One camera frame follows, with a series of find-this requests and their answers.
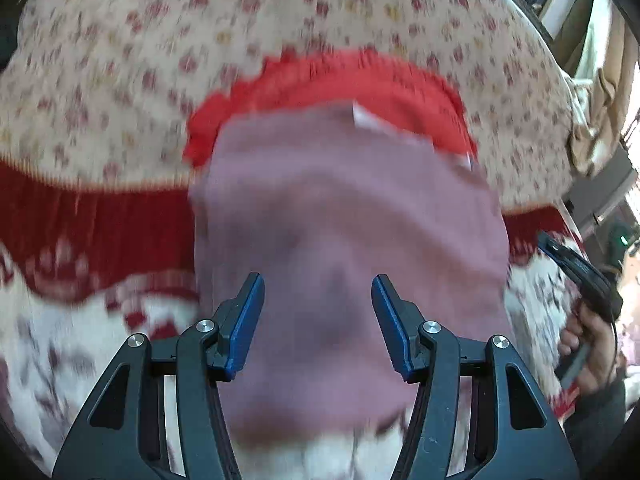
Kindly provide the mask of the dark sleeve right forearm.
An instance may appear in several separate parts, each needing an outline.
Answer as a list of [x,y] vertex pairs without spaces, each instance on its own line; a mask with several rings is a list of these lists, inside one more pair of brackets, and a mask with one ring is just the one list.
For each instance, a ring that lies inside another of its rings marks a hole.
[[580,478],[585,478],[602,460],[622,431],[626,416],[625,396],[621,374],[597,392],[578,396],[574,413],[566,420],[564,430]]

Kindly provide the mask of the person right hand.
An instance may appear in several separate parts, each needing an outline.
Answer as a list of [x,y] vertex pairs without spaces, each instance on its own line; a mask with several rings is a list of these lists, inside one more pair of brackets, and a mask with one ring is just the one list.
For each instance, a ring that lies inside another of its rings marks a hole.
[[561,361],[568,369],[559,381],[563,390],[576,386],[581,396],[625,393],[625,364],[614,324],[606,322],[585,301],[574,304],[560,331]]

